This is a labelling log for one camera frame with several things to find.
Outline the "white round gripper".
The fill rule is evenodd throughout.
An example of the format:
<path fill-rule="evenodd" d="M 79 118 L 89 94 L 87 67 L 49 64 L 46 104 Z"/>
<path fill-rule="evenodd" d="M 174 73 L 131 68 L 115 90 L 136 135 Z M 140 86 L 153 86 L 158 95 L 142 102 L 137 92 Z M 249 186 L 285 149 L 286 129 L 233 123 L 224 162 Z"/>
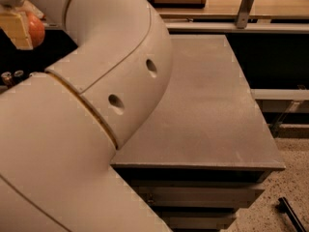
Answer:
<path fill-rule="evenodd" d="M 43 18 L 43 12 L 29 0 L 0 0 L 0 28 L 17 49 L 32 50 L 28 19 L 26 13 L 21 11 L 31 12 L 38 18 Z"/>

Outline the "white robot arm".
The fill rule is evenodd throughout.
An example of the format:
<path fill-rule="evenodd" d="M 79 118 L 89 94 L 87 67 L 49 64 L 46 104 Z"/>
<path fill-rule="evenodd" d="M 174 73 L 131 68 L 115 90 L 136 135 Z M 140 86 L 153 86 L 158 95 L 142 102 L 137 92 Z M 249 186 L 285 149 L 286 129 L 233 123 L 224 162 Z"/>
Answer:
<path fill-rule="evenodd" d="M 111 167 L 160 102 L 172 44 L 147 0 L 29 1 L 75 42 L 0 99 L 0 232 L 171 232 Z"/>

